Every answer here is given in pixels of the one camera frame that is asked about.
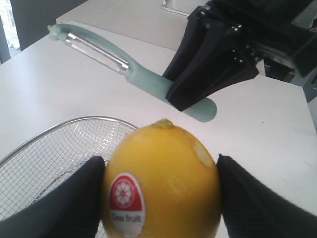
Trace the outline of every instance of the lemon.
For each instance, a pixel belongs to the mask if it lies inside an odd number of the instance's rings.
[[[102,201],[109,238],[212,238],[220,221],[217,167],[198,139],[163,119],[118,145]]]

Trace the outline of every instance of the wire mesh basket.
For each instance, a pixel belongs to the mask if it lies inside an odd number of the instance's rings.
[[[0,221],[44,197],[93,155],[106,164],[119,142],[136,129],[114,118],[78,118],[14,150],[0,161]],[[96,237],[106,237],[101,223]]]

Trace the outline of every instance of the white table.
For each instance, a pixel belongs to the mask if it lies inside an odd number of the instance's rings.
[[[175,53],[86,27],[160,74]],[[196,135],[215,159],[219,153],[232,156],[265,185],[317,215],[317,136],[302,88],[258,76],[210,98],[217,115],[200,123],[44,37],[0,66],[0,157],[76,117],[110,116],[136,126],[169,118]],[[217,237],[227,237],[223,223]]]

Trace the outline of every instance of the peeler handle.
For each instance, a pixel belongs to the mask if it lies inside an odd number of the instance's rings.
[[[72,33],[80,36],[88,42],[93,43],[103,51],[111,53],[128,62],[129,68],[124,74],[126,80],[139,89],[149,93],[150,95],[160,99],[165,103],[170,104],[165,97],[173,82],[152,71],[147,70],[139,63],[137,63],[126,52],[124,52],[122,49],[120,49],[110,41],[85,28],[70,24],[57,24],[49,27],[49,30],[50,38],[55,41],[66,41],[68,38],[68,34]],[[217,107],[215,103],[208,98],[204,98],[184,110],[183,113],[198,121],[207,122],[215,117],[216,111]]]

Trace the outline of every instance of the black machine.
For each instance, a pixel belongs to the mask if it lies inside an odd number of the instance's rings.
[[[210,0],[188,17],[180,47],[163,76],[166,98],[183,111],[229,85],[258,75],[268,58],[294,69],[308,101],[317,96],[317,34],[292,24],[313,0]]]

